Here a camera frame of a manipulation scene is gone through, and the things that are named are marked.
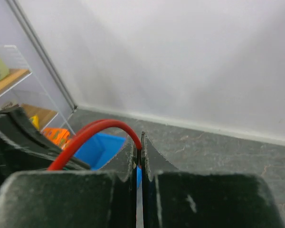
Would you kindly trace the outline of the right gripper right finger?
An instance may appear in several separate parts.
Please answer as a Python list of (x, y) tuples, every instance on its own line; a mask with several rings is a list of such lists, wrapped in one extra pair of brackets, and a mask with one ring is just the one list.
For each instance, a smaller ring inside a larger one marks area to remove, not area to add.
[(267, 183), (254, 174), (180, 171), (141, 136), (146, 228), (282, 228)]

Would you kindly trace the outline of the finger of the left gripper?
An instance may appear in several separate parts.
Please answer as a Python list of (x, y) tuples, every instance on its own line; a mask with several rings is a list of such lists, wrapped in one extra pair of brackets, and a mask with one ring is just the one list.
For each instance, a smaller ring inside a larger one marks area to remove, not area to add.
[(23, 108), (0, 111), (0, 186), (15, 172), (46, 170), (61, 152), (33, 126)]

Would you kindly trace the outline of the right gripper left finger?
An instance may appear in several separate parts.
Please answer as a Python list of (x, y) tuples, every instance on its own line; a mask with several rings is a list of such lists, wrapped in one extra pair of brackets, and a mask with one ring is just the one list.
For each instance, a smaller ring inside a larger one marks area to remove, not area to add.
[(136, 147), (98, 171), (20, 171), (0, 187), (0, 228), (134, 228)]

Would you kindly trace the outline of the yellow candy bag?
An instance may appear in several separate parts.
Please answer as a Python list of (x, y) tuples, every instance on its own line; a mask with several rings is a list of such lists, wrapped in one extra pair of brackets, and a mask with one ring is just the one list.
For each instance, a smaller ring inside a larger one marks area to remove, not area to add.
[(31, 121), (31, 123), (34, 125), (34, 127), (35, 127), (37, 130), (40, 129), (39, 117), (38, 117), (37, 115), (34, 115), (34, 116), (30, 117), (29, 120)]

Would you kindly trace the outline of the orange plastic object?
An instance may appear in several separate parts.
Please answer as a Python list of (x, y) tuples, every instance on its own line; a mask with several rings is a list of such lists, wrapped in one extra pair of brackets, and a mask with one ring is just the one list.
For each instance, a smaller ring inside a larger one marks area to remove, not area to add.
[(47, 127), (43, 129), (42, 134), (61, 149), (64, 149), (71, 141), (71, 134), (69, 130), (64, 128)]

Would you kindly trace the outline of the blue three-compartment bin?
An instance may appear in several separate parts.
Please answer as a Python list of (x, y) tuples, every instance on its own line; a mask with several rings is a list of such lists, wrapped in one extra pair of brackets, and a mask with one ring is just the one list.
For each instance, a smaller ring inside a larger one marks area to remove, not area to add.
[(92, 171), (114, 171), (124, 179), (128, 171), (128, 155), (122, 151), (127, 138), (97, 133), (88, 139), (74, 157), (88, 164)]

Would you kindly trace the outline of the aluminium corner post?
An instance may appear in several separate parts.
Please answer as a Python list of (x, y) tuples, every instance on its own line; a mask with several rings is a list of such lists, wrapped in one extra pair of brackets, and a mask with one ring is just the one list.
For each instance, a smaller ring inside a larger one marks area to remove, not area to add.
[(50, 59), (47, 51), (45, 50), (44, 46), (42, 45), (38, 35), (36, 34), (35, 30), (33, 29), (33, 26), (29, 22), (29, 19), (24, 13), (24, 10), (19, 4), (18, 0), (7, 0), (6, 1), (9, 7), (11, 8), (11, 11), (17, 18), (18, 22), (20, 23), (22, 29), (28, 36), (30, 42), (32, 43), (34, 49), (38, 53), (39, 57), (41, 58), (43, 64), (45, 65), (46, 69), (49, 71), (50, 75), (52, 76), (53, 80), (55, 81), (56, 85), (58, 86), (59, 90), (63, 94), (64, 98), (66, 99), (69, 106), (75, 110), (77, 109), (77, 105), (72, 98), (71, 94), (68, 92), (67, 87), (63, 83), (62, 79), (60, 78), (60, 75), (54, 66), (52, 60)]

